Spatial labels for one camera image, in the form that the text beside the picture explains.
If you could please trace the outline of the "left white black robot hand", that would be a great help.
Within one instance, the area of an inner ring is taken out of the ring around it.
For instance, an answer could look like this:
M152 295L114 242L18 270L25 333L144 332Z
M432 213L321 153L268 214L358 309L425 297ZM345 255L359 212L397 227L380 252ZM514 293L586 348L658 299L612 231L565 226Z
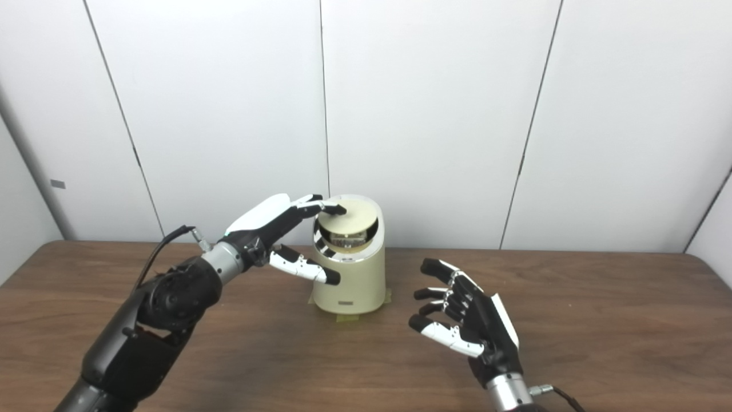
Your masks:
M278 243L301 222L320 213L341 216L346 214L346 208L324 200L321 195L306 195L292 200L286 193L279 193L236 219L225 231L221 242L233 247L241 274L250 268L269 264L284 273L312 282L338 285L341 276L337 271Z

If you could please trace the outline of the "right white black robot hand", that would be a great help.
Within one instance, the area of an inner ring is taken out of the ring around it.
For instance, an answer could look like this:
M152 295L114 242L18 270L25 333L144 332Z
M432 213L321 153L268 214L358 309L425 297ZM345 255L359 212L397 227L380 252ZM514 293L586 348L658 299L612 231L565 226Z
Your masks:
M442 260L425 258L420 272L444 287L416 290L416 300L429 299L408 321L419 334L468 358L481 387L497 377L523 375L519 339L500 296L487 295L468 274Z

